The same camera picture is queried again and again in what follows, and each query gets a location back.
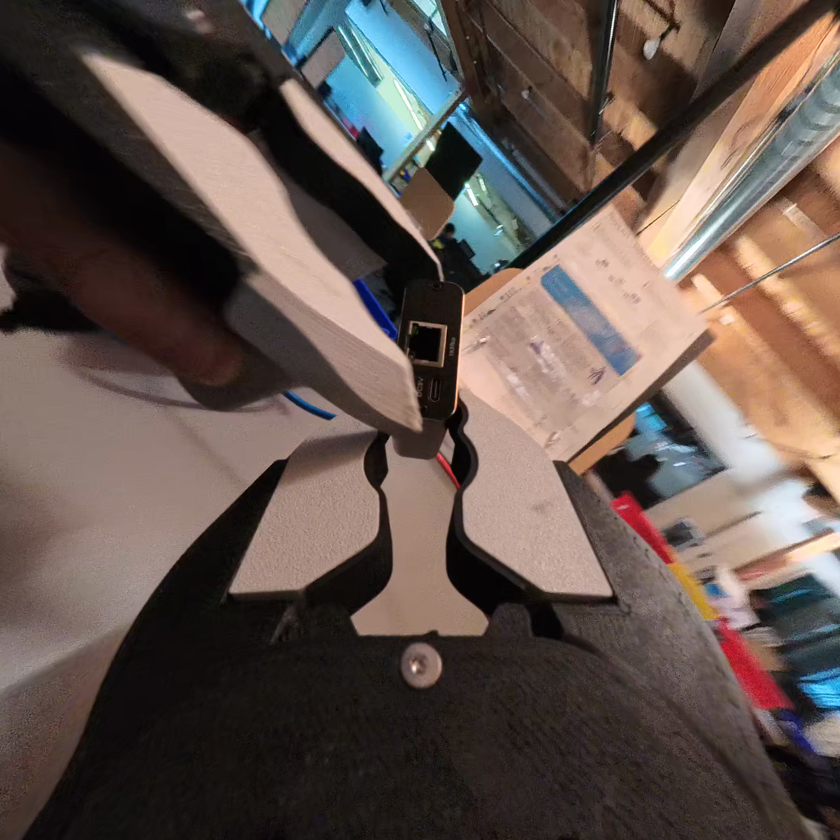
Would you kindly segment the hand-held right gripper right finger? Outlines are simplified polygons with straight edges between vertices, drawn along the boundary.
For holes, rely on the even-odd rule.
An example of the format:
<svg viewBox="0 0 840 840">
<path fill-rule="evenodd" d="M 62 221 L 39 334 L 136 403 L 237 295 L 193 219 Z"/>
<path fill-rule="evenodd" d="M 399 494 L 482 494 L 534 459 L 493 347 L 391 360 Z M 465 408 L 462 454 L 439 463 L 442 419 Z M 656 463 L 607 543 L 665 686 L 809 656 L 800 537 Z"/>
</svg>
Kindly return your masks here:
<svg viewBox="0 0 840 840">
<path fill-rule="evenodd" d="M 472 392 L 460 393 L 451 429 L 456 591 L 486 616 L 504 604 L 539 612 L 613 602 L 571 494 L 541 446 Z"/>
</svg>

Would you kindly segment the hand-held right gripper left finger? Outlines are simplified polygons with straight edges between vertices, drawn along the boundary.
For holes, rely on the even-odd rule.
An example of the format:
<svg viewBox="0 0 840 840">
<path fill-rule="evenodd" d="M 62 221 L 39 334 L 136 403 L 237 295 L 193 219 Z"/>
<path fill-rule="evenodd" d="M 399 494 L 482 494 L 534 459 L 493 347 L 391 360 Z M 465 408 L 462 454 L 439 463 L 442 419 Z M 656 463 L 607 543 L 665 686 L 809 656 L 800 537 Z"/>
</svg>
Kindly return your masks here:
<svg viewBox="0 0 840 840">
<path fill-rule="evenodd" d="M 301 598 L 350 614 L 381 594 L 393 572 L 385 443 L 372 429 L 306 438 L 283 462 L 230 594 Z"/>
</svg>

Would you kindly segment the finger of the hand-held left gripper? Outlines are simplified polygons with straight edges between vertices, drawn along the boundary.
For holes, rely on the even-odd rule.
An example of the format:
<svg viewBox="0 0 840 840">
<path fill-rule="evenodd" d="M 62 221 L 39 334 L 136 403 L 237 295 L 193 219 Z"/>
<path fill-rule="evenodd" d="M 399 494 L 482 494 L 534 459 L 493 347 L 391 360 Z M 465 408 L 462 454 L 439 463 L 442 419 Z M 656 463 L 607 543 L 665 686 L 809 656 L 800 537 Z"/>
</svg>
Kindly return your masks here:
<svg viewBox="0 0 840 840">
<path fill-rule="evenodd" d="M 294 80 L 259 92 L 259 141 L 305 231 L 349 280 L 400 318 L 406 288 L 442 278 L 438 258 L 349 132 Z"/>
<path fill-rule="evenodd" d="M 84 63 L 232 235 L 245 275 L 224 317 L 267 360 L 267 386 L 307 387 L 382 432 L 418 433 L 407 357 L 305 231 L 255 144 L 154 73 L 95 52 Z"/>
</svg>

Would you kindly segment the blue storage bin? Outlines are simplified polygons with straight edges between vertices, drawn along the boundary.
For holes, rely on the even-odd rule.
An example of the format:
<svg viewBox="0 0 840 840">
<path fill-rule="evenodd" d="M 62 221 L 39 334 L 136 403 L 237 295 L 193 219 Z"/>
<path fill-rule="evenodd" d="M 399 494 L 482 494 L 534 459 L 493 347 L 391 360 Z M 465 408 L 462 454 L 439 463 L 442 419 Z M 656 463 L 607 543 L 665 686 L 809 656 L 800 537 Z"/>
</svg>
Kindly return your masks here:
<svg viewBox="0 0 840 840">
<path fill-rule="evenodd" d="M 390 340 L 396 342 L 398 340 L 398 329 L 373 292 L 362 279 L 354 280 L 352 286 L 363 303 L 364 308 L 371 315 L 377 326 Z"/>
</svg>

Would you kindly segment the black network splitter box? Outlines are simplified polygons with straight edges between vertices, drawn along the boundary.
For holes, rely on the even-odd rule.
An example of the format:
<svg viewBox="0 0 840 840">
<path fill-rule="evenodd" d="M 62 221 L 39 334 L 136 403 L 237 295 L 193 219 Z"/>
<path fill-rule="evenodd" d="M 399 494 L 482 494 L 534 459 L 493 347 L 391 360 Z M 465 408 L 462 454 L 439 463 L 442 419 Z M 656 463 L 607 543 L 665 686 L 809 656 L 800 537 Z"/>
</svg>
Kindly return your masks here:
<svg viewBox="0 0 840 840">
<path fill-rule="evenodd" d="M 422 426 L 393 436 L 399 456 L 434 460 L 444 441 L 459 401 L 465 297 L 448 281 L 418 280 L 406 287 L 397 342 L 411 365 Z"/>
</svg>

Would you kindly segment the grey desk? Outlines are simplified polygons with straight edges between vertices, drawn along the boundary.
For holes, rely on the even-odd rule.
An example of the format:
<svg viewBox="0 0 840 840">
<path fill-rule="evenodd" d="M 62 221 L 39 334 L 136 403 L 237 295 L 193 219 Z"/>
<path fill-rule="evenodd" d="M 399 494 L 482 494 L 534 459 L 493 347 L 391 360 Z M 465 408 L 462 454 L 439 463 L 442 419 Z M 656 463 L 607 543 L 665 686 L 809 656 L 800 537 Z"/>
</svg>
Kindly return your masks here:
<svg viewBox="0 0 840 840">
<path fill-rule="evenodd" d="M 331 425 L 237 413 L 101 335 L 2 336 L 2 695 L 132 622 L 273 462 Z"/>
</svg>

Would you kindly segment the person's left hand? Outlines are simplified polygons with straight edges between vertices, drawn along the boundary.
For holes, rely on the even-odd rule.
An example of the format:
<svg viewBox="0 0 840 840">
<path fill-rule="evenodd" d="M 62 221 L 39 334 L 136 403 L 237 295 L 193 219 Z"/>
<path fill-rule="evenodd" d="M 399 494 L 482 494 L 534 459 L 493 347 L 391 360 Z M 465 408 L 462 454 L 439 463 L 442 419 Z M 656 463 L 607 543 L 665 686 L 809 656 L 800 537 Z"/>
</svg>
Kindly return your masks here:
<svg viewBox="0 0 840 840">
<path fill-rule="evenodd" d="M 88 319 L 177 377 L 235 382 L 245 345 L 205 303 L 138 246 L 97 220 L 53 161 L 1 143 L 2 244 Z"/>
</svg>

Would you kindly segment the black monitor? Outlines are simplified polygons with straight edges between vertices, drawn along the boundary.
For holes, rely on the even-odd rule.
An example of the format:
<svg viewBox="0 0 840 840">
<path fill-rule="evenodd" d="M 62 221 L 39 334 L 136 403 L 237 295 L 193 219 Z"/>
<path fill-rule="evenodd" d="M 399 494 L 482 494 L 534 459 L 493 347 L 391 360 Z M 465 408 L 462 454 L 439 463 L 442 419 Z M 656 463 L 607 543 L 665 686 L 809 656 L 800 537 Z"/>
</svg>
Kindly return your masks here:
<svg viewBox="0 0 840 840">
<path fill-rule="evenodd" d="M 453 201 L 478 171 L 482 156 L 469 144 L 456 127 L 447 123 L 437 138 L 434 151 L 425 164 L 425 171 Z"/>
</svg>

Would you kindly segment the printed instruction sheet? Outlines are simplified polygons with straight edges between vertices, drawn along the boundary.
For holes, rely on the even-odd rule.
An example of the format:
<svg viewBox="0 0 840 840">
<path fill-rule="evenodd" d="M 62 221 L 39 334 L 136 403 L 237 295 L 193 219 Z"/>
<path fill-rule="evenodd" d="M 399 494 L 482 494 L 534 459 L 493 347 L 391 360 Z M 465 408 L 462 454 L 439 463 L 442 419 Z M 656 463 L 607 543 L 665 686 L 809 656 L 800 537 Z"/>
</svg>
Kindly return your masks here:
<svg viewBox="0 0 840 840">
<path fill-rule="evenodd" d="M 460 394 L 569 462 L 710 342 L 609 206 L 465 316 Z"/>
</svg>

